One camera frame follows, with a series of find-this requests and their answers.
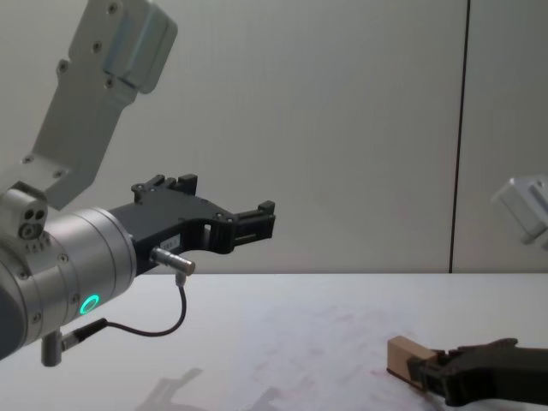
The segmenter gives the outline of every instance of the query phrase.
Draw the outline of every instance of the robotic arm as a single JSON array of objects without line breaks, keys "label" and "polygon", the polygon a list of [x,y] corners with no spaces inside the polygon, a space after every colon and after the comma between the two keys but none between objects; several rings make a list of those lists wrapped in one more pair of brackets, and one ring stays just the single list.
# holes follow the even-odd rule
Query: robotic arm
[{"label": "robotic arm", "polygon": [[65,338],[60,327],[157,265],[177,272],[182,321],[195,265],[178,254],[231,253],[272,236],[274,203],[225,211],[195,196],[193,175],[136,184],[134,202],[112,211],[47,218],[48,206],[61,210],[92,184],[122,110],[155,88],[176,34],[151,0],[88,0],[34,148],[0,176],[0,360],[42,338],[44,365],[58,365],[107,322]]}]

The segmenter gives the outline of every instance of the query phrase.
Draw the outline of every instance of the white table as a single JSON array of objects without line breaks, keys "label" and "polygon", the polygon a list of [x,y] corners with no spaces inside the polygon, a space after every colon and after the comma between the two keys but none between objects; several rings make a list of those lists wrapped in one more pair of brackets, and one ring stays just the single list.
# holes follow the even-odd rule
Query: white table
[{"label": "white table", "polygon": [[[179,312],[173,284],[172,276],[140,277],[76,325],[106,317],[167,328]],[[546,291],[542,275],[196,275],[188,320],[175,335],[102,331],[55,369],[40,365],[35,343],[0,363],[0,407],[435,409],[383,373],[385,338],[408,334],[447,349],[517,337],[523,347],[548,348]],[[548,408],[486,402],[468,409]]]}]

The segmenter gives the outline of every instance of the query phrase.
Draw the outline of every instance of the silver cylindrical joint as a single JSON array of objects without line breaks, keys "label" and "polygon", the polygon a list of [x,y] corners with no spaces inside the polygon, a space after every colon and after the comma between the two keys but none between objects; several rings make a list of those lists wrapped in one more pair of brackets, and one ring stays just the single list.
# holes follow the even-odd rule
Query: silver cylindrical joint
[{"label": "silver cylindrical joint", "polygon": [[126,291],[136,273],[133,243],[107,211],[87,209],[52,219],[38,240],[21,251],[0,246],[0,360],[23,345]]},{"label": "silver cylindrical joint", "polygon": [[155,247],[151,252],[151,260],[160,265],[165,265],[175,271],[182,272],[187,276],[194,274],[196,263],[183,257]]}]

